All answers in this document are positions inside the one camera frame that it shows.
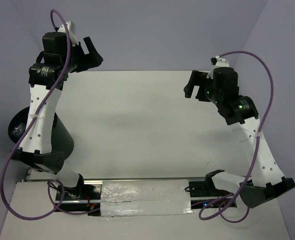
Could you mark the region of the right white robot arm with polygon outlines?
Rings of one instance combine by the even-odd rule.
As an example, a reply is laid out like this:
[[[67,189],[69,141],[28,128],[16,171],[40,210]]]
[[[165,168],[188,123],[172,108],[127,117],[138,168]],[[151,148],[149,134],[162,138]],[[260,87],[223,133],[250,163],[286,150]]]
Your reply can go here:
[[[205,191],[215,196],[220,191],[239,193],[237,199],[253,209],[273,200],[295,187],[292,178],[286,177],[277,165],[265,140],[253,100],[239,94],[238,74],[231,67],[219,67],[213,77],[206,72],[193,70],[184,96],[191,98],[198,87],[196,99],[212,102],[238,140],[251,171],[249,177],[242,177],[219,169],[205,176]]]

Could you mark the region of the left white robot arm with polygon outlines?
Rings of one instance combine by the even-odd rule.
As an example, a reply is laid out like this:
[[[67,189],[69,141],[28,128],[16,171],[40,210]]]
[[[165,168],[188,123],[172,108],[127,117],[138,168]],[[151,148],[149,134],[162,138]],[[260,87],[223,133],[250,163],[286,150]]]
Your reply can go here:
[[[64,82],[70,73],[96,68],[103,62],[89,36],[81,43],[65,32],[42,37],[43,51],[29,68],[30,105],[15,115],[9,135],[19,144],[12,159],[39,173],[55,175],[64,187],[58,191],[73,199],[85,195],[84,178],[64,168],[74,150],[74,140],[56,113]]]

